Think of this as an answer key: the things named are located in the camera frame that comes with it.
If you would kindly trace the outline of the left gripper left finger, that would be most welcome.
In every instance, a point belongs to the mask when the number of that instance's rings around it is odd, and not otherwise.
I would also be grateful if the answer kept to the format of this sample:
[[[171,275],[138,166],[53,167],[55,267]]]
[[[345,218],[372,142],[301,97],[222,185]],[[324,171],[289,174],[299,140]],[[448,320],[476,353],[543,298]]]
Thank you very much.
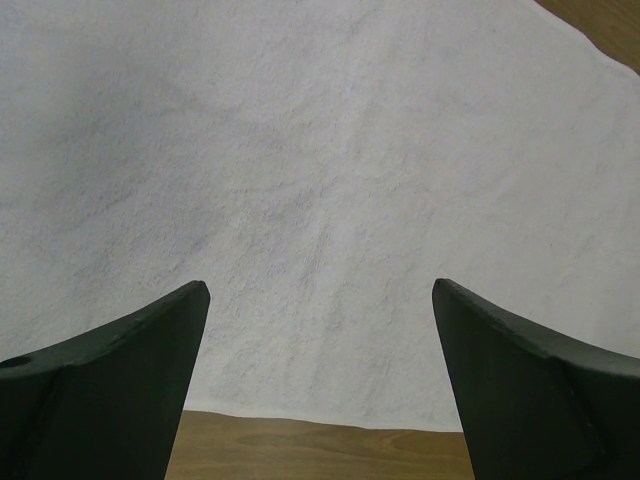
[[[206,284],[191,281],[2,361],[2,478],[164,478],[208,308]]]

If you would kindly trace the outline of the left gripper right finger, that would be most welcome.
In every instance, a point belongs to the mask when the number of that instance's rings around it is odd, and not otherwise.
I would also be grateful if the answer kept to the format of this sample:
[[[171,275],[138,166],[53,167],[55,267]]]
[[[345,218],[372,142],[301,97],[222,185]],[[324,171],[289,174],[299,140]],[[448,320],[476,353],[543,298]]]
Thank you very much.
[[[638,478],[638,359],[449,279],[435,282],[432,303],[475,478]]]

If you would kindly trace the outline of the white towel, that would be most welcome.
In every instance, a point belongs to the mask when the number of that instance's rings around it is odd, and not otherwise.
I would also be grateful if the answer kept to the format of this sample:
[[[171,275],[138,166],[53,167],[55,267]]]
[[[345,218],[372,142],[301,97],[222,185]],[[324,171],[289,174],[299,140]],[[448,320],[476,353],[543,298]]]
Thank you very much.
[[[1,354],[204,281],[187,405],[455,431],[431,291],[639,352],[639,78],[532,1],[5,1]]]

